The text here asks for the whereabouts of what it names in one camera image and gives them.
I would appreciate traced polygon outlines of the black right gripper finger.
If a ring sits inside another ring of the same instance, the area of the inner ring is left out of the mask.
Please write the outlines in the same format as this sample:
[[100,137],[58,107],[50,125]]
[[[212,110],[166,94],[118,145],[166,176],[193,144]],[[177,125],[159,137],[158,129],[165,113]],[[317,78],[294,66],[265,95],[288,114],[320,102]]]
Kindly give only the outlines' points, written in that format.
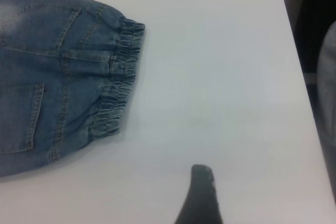
[[187,196],[175,223],[223,224],[217,200],[213,171],[210,167],[195,164]]

